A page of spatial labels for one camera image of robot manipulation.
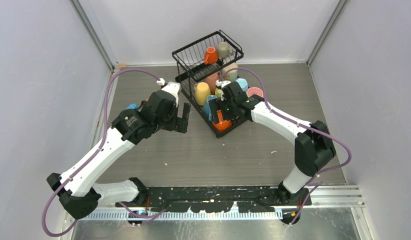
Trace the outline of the large orange mug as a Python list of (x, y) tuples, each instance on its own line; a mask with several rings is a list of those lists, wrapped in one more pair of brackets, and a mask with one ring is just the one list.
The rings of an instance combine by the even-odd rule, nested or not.
[(219, 133), (222, 133), (222, 132), (226, 131), (227, 129), (229, 129), (232, 126), (232, 121), (231, 120), (226, 120), (226, 119), (223, 118), (223, 114), (222, 114), (221, 110), (217, 111), (217, 116), (218, 116), (219, 123), (215, 123), (212, 120), (212, 125), (215, 127), (215, 129)]

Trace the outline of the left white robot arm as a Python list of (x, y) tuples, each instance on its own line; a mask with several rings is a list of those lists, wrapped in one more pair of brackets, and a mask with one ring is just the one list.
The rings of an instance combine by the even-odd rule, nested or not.
[(78, 163), (62, 174), (51, 173), (47, 182), (58, 191), (63, 208), (76, 220), (97, 207), (119, 202), (143, 206), (149, 197), (147, 187), (137, 177), (122, 182), (97, 183), (98, 178), (124, 153), (159, 130), (185, 134), (191, 105), (184, 103), (178, 116), (177, 92), (153, 92), (139, 106), (128, 107), (112, 121), (106, 135)]

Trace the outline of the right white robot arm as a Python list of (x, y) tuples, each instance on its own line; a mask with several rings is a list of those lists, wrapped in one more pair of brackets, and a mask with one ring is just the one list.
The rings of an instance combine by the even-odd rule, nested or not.
[(248, 119), (286, 138), (294, 146), (294, 168), (278, 186), (279, 200), (292, 205), (300, 190), (335, 156), (333, 141), (326, 135), (328, 127), (322, 121), (314, 123), (293, 116), (265, 102), (264, 95), (249, 96), (236, 81), (215, 82), (220, 90), (217, 99), (209, 102), (212, 120), (217, 123), (218, 112), (224, 120)]

